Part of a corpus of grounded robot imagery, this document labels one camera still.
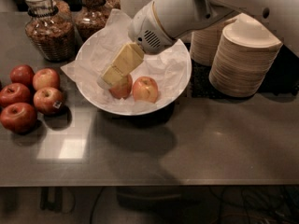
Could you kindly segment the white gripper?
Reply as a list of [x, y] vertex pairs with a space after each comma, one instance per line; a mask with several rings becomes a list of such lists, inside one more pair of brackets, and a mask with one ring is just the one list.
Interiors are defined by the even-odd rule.
[[104, 90], [109, 90], [142, 64], [144, 52], [158, 54], [175, 44], [164, 31], [154, 2], [135, 14], [128, 28], [128, 36], [135, 43], [123, 45], [111, 64], [96, 79], [97, 85]]

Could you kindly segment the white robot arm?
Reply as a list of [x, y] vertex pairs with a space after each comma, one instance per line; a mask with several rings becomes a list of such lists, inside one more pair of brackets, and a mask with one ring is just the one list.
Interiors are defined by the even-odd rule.
[[110, 88], [134, 71], [146, 54], [159, 54], [195, 30], [244, 13], [299, 55], [299, 0], [151, 0], [128, 26], [131, 41], [115, 53], [98, 78]]

